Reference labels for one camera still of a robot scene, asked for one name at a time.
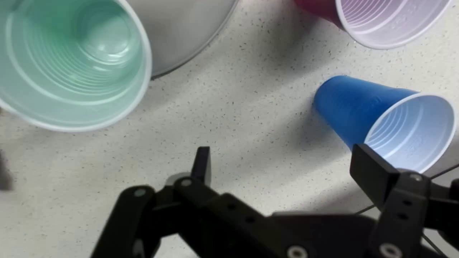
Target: plastic cup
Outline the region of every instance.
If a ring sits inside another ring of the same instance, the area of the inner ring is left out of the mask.
[[[152,72],[144,28],[124,0],[2,0],[0,105],[65,132],[132,112]]]
[[[445,154],[456,127],[443,98],[347,76],[323,84],[314,108],[350,150],[366,144],[395,168],[421,174]]]
[[[372,49],[392,49],[418,39],[452,3],[452,0],[296,2],[301,9],[334,22],[355,41]]]

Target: blue plastic cup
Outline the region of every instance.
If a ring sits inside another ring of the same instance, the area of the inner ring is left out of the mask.
[[[445,154],[456,128],[443,98],[349,76],[323,84],[314,108],[350,150],[366,144],[393,167],[421,174]]]

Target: white countertop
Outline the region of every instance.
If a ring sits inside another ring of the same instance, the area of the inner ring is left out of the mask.
[[[198,147],[211,147],[213,188],[263,214],[366,208],[349,150],[312,111],[314,92],[346,74],[436,94],[459,111],[458,6],[415,43],[382,52],[290,0],[241,0],[210,48],[152,82],[142,105],[106,131],[48,132],[3,112],[0,257],[89,257],[119,193],[162,188],[191,170]],[[429,175],[456,164],[459,140]],[[158,257],[181,254],[190,257],[171,247]]]

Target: pink plastic cup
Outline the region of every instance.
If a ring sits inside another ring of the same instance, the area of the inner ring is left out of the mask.
[[[452,0],[294,0],[370,49],[403,46],[433,26]]]

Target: screw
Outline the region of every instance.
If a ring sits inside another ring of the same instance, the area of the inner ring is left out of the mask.
[[[303,247],[293,246],[287,251],[289,258],[307,258],[307,251]]]
[[[134,193],[134,197],[139,198],[139,197],[144,197],[145,194],[147,194],[147,191],[144,188],[141,188]]]
[[[403,257],[403,253],[399,247],[393,246],[393,244],[382,244],[379,247],[379,251],[382,253],[382,256],[385,258],[402,258]]]
[[[135,240],[134,247],[132,247],[132,256],[135,258],[145,258],[142,240]]]
[[[416,183],[421,183],[421,181],[422,181],[422,177],[421,177],[421,175],[416,175],[416,174],[410,175],[410,178],[415,180]]]
[[[191,184],[192,184],[192,183],[191,183],[190,180],[185,180],[185,181],[182,181],[181,185],[187,188],[187,187],[190,187]]]

